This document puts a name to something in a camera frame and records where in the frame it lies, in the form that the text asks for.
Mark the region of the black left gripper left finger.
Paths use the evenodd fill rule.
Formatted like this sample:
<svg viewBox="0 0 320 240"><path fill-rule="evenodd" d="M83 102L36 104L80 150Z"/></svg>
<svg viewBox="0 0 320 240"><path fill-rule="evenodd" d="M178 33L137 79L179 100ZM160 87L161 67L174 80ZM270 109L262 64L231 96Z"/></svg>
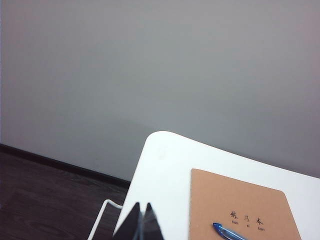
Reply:
<svg viewBox="0 0 320 240"><path fill-rule="evenodd" d="M138 240L140 237L141 210L136 202L131 211L113 235L113 240Z"/></svg>

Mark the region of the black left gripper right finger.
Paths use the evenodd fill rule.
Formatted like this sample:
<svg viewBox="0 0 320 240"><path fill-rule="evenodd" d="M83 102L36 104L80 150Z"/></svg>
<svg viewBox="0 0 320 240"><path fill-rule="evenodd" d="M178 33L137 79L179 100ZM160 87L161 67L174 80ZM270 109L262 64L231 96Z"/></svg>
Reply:
<svg viewBox="0 0 320 240"><path fill-rule="evenodd" d="M150 202L138 220L138 240L163 240L161 227Z"/></svg>

